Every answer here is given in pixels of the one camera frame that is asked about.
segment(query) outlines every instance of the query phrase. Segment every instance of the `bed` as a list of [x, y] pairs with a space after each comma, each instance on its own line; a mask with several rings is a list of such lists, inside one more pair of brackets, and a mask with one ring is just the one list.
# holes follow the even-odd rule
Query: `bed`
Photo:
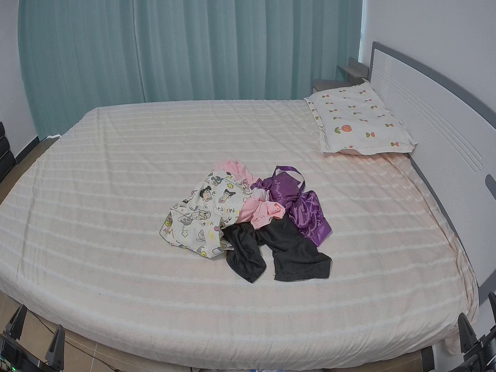
[[[230, 157], [262, 178], [301, 171], [333, 228], [319, 248], [329, 279], [274, 281], [264, 246], [250, 284], [223, 255], [161, 239], [170, 206]], [[410, 158], [324, 155], [303, 100], [94, 109], [16, 183], [0, 232], [1, 290], [99, 343], [188, 367], [352, 367], [453, 338], [458, 314], [478, 310], [467, 252]]]

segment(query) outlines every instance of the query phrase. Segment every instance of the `gray headboard frame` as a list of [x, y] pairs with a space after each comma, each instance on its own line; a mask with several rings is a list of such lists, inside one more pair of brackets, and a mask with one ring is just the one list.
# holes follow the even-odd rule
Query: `gray headboard frame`
[[[431, 80], [435, 81], [438, 83], [440, 86], [443, 88], [447, 89], [449, 92], [451, 92], [453, 95], [458, 97], [460, 100], [465, 102], [468, 106], [470, 106], [472, 109], [474, 109], [475, 112], [477, 112], [485, 121], [487, 121], [494, 129], [496, 129], [496, 112], [493, 111], [488, 105], [483, 103], [480, 99], [475, 97], [473, 94], [468, 92], [466, 89], [461, 87], [460, 85], [456, 84], [454, 81], [450, 80], [443, 74], [439, 73], [438, 71], [435, 71], [434, 69], [428, 67], [427, 65], [423, 64], [422, 62], [419, 62], [416, 59], [413, 59], [403, 53], [400, 53], [399, 51], [396, 51], [392, 48], [386, 47], [382, 45], [381, 43], [378, 42], [373, 42], [372, 43], [372, 53], [370, 57], [370, 69], [369, 69], [369, 77], [368, 80], [371, 81], [371, 76], [373, 72], [373, 66], [374, 66], [374, 52], [375, 50], [379, 50], [394, 59], [397, 59], [404, 64], [412, 67], [413, 69], [419, 71], [423, 75], [427, 76]], [[422, 180], [425, 182], [429, 190], [431, 191], [432, 195], [437, 201], [437, 204], [439, 205], [439, 208], [443, 215], [445, 216], [446, 220], [448, 221], [450, 227], [452, 230], [456, 233], [457, 237], [458, 233], [456, 232], [456, 227], [453, 224], [452, 220], [450, 219], [449, 215], [446, 212], [446, 209], [443, 207], [443, 204], [439, 200], [438, 196], [436, 195], [436, 192], [433, 190], [431, 184], [425, 177], [425, 175], [422, 173], [422, 171], [419, 169], [418, 165], [415, 163], [413, 158], [410, 156], [410, 160], [412, 162], [412, 166], [414, 169], [418, 172], [419, 176], [422, 178]], [[494, 178], [491, 175], [486, 176], [486, 186], [487, 189], [491, 192], [493, 197], [496, 199], [496, 182], [494, 181]], [[486, 279], [485, 282], [482, 284], [479, 283], [479, 302], [483, 302], [487, 300], [487, 295], [489, 294], [490, 291], [494, 291], [496, 288], [496, 269], [493, 271], [493, 273]]]

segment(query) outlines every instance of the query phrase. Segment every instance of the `pillow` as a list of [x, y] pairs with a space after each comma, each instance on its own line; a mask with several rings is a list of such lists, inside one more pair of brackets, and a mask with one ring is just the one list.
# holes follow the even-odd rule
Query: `pillow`
[[409, 153], [417, 144], [368, 82], [317, 92], [305, 100], [323, 152]]

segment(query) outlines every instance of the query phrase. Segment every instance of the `pant leg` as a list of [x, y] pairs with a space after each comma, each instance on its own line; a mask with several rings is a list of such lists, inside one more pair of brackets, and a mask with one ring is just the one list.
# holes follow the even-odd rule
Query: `pant leg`
[[224, 239], [234, 248], [234, 251], [226, 251], [227, 264], [246, 281], [255, 282], [267, 267], [258, 248], [255, 229], [250, 222], [243, 222], [222, 231]]
[[267, 244], [274, 256], [275, 280], [297, 281], [328, 278], [331, 258], [320, 253], [317, 246], [300, 233], [289, 219], [273, 219], [257, 230], [259, 243]]

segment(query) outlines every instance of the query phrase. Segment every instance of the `headboard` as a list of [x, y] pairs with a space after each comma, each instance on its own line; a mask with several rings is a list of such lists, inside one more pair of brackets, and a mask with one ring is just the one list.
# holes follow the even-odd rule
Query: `headboard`
[[496, 112], [423, 63], [374, 42], [369, 82], [418, 141], [412, 164], [461, 240], [480, 299], [496, 288]]

